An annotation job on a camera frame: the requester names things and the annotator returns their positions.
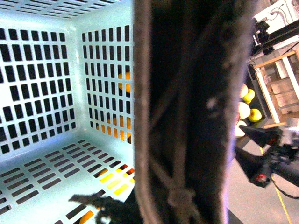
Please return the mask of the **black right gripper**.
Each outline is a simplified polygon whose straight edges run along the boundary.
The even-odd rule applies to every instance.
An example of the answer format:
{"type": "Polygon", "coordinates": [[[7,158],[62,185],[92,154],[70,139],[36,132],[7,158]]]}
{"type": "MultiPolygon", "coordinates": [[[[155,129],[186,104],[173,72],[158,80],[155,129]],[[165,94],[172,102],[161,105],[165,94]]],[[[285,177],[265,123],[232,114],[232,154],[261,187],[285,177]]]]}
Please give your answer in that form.
{"type": "Polygon", "coordinates": [[[240,126],[240,129],[260,147],[268,146],[262,156],[235,147],[235,158],[250,183],[265,188],[272,174],[277,174],[293,185],[299,185],[299,169],[294,167],[294,162],[299,159],[298,118],[288,118],[284,124],[268,128],[240,126]]]}

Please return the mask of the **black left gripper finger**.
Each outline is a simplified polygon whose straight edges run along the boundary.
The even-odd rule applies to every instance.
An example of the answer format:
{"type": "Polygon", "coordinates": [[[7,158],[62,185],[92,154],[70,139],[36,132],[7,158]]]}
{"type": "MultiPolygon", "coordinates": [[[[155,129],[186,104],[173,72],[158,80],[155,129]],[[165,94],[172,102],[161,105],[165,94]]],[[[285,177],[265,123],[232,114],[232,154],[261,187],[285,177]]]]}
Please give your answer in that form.
{"type": "Polygon", "coordinates": [[[99,212],[96,215],[95,223],[102,224],[103,218],[109,218],[111,224],[139,224],[140,211],[134,193],[130,193],[123,202],[111,197],[100,197],[98,194],[78,195],[74,194],[69,201],[84,205],[90,205],[99,212]]]}

